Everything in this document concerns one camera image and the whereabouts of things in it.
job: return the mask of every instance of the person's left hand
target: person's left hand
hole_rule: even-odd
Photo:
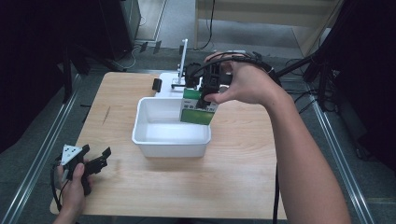
[[[61,183],[64,175],[64,168],[62,165],[58,166],[58,177]],[[79,163],[73,173],[73,180],[62,183],[62,209],[54,223],[75,223],[78,216],[85,208],[84,188],[81,184],[81,177],[84,175],[85,166]]]

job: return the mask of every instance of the person's right hand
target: person's right hand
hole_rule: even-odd
[[[62,165],[57,167],[59,182],[61,183],[63,196],[63,206],[61,212],[54,223],[76,223],[77,218],[85,207],[84,188],[81,185],[81,178],[84,175],[85,165],[79,163],[73,173],[73,180],[62,183],[64,168]],[[92,179],[88,176],[88,183],[92,187]]]
[[[206,59],[212,58],[216,54],[210,55]],[[226,91],[208,94],[205,97],[206,101],[222,104],[237,100],[248,104],[267,106],[273,104],[277,96],[287,95],[265,71],[256,65],[229,61],[222,66],[225,72],[233,74],[233,82]]]

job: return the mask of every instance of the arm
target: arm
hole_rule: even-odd
[[[54,224],[74,224],[84,209],[84,188],[81,185],[81,177],[84,174],[84,169],[84,164],[78,164],[73,173],[73,181],[69,181],[64,186],[64,190],[62,191],[63,206],[61,212],[53,222]],[[58,166],[59,177],[62,177],[63,172],[63,167]]]
[[[291,97],[260,68],[229,63],[233,83],[206,96],[218,104],[260,104],[270,116],[276,143],[279,187],[290,223],[350,223],[343,193],[329,164],[306,129]]]

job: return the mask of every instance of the white plastic bin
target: white plastic bin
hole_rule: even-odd
[[[209,125],[180,122],[181,99],[145,97],[137,106],[132,140],[146,157],[203,157]]]

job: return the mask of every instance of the green box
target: green box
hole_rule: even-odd
[[[219,105],[211,103],[205,109],[197,108],[196,105],[201,93],[195,90],[185,89],[180,107],[180,121],[209,125]]]

